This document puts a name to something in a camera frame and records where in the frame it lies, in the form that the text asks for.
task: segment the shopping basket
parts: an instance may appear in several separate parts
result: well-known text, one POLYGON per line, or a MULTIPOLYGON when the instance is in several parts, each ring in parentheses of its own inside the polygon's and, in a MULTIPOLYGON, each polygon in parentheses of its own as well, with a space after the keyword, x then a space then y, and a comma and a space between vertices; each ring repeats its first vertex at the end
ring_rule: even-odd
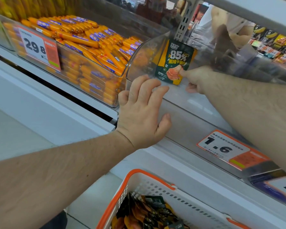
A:
POLYGON ((130 171, 104 212, 97 229, 111 229, 111 221, 128 193, 161 195, 191 229, 250 229, 203 202, 189 196, 174 185, 141 169, 130 171))

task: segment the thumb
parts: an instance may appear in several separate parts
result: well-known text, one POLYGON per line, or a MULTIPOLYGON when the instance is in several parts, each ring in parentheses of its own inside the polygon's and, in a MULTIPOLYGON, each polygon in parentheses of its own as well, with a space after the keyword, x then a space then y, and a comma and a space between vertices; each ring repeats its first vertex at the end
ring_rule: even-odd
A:
POLYGON ((180 75, 183 77, 187 77, 187 79, 192 83, 192 84, 197 84, 197 82, 200 80, 200 78, 203 75, 206 75, 206 73, 209 73, 213 71, 211 67, 209 66, 201 66, 199 68, 195 68, 192 70, 185 71, 183 69, 180 70, 180 75))
POLYGON ((172 127, 172 120, 169 113, 166 113, 162 116, 160 123, 158 124, 158 128, 156 130, 156 138, 158 140, 162 140, 167 132, 172 127))

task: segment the refrigerated display case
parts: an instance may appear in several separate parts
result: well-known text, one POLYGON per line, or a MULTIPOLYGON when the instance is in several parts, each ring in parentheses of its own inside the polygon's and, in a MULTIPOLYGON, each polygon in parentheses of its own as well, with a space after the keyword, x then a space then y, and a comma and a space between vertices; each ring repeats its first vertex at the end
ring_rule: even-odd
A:
MULTIPOLYGON (((154 77, 163 45, 170 37, 180 42, 184 40, 194 10, 203 1, 286 35, 285 0, 272 0, 271 3, 267 0, 185 1, 186 5, 179 13, 181 18, 178 26, 172 32, 169 32, 169 27, 163 27, 108 0, 79 0, 76 15, 101 22, 120 34, 145 39, 146 42, 133 55, 124 71, 126 89, 135 77, 146 73, 154 77), (267 10, 261 9, 259 5, 265 3, 267 10), (282 16, 274 17, 271 11, 278 10, 282 16)), ((214 55, 215 49, 204 42, 203 37, 198 37, 202 36, 199 29, 195 30, 197 37, 192 37, 190 44, 198 50, 198 54, 190 69, 210 65, 209 57, 214 55)), ((68 54, 72 52, 67 48, 62 50, 68 54)), ((224 57, 225 66, 217 66, 216 69, 241 78, 286 84, 286 70, 258 56, 251 46, 246 46, 224 57)), ((97 97, 82 92, 73 83, 66 82, 63 77, 51 73, 0 46, 0 109, 55 145, 92 138, 114 130, 118 106, 112 108, 97 97), (7 66, 5 60, 15 66, 7 66)), ((286 205, 246 181, 248 177, 278 170, 279 167, 267 158, 262 163, 239 167, 197 146, 214 133, 230 140, 237 147, 244 146, 257 151, 221 117, 205 96, 187 93, 186 82, 183 79, 179 86, 170 85, 170 91, 164 96, 160 115, 170 112, 173 122, 167 136, 157 145, 130 155, 111 173, 122 180, 130 170, 140 168, 168 183, 174 183, 183 192, 248 227, 286 228, 286 205)), ((92 195, 84 194, 82 197, 89 199, 92 195)), ((103 197, 111 198, 112 193, 100 196, 100 199, 103 197)), ((96 211, 91 209, 91 204, 97 203, 81 199, 83 214, 76 215, 76 219, 89 228, 95 227, 95 222, 92 224, 89 218, 96 211)), ((72 216, 76 210, 74 205, 71 208, 72 216)))

